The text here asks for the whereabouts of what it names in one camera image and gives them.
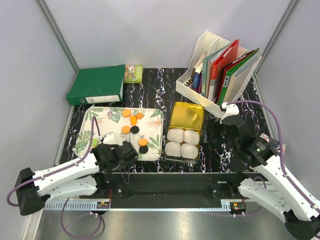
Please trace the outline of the gold cookie tin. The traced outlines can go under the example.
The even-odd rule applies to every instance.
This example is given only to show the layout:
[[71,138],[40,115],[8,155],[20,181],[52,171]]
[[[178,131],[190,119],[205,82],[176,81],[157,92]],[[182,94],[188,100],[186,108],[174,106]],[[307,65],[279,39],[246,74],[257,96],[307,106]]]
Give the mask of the gold cookie tin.
[[[196,145],[198,149],[198,156],[196,159],[184,158],[182,156],[181,157],[167,156],[165,154],[165,148],[164,148],[165,160],[188,163],[188,164],[195,164],[198,162],[200,158],[201,130],[204,122],[204,112],[205,112],[204,107],[198,104],[187,103],[187,102],[174,103],[168,131],[170,129],[183,129],[184,131],[192,130],[192,131],[198,132],[200,136],[199,144]],[[165,146],[168,142],[170,141],[168,141],[167,135],[166,135]]]

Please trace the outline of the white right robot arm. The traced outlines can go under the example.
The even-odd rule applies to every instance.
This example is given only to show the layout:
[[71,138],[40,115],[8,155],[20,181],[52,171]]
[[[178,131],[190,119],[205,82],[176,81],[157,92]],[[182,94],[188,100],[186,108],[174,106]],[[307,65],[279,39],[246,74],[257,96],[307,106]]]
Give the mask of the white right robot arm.
[[320,233],[320,202],[281,165],[282,154],[262,137],[250,134],[247,123],[238,115],[224,119],[208,119],[204,138],[209,143],[226,143],[236,155],[254,171],[263,175],[277,190],[277,194],[260,187],[242,172],[227,182],[232,198],[249,198],[275,216],[297,240],[312,240]]

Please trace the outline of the black round cookie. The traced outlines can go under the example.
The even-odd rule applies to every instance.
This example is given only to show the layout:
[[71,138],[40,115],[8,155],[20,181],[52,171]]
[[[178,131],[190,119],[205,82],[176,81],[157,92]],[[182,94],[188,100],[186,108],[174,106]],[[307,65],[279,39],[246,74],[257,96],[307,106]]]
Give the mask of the black round cookie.
[[141,153],[142,155],[146,154],[148,151],[149,151],[149,148],[147,145],[139,147],[139,153]]
[[132,127],[130,128],[130,132],[131,132],[132,134],[138,134],[139,131],[140,131],[140,128],[139,128],[138,126],[136,126],[136,125],[134,125],[134,126],[132,126]]

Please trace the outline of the orange fish cookie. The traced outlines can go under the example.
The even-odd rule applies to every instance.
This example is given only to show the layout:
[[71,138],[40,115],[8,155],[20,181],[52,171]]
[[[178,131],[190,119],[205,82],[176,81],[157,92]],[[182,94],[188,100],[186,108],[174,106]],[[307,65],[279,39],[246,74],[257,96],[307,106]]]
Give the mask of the orange fish cookie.
[[135,116],[135,115],[131,115],[130,116],[130,124],[132,125],[132,126],[135,126],[136,124],[137,124],[137,117]]

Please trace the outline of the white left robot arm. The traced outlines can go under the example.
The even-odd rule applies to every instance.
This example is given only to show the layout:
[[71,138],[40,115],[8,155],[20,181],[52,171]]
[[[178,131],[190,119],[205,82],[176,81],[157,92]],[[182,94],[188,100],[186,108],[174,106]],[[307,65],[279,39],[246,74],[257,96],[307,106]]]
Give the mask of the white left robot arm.
[[103,198],[108,186],[102,173],[111,174],[135,164],[138,153],[133,145],[101,143],[87,154],[52,168],[33,172],[21,170],[14,189],[16,206],[22,216],[32,215],[55,201],[72,197]]

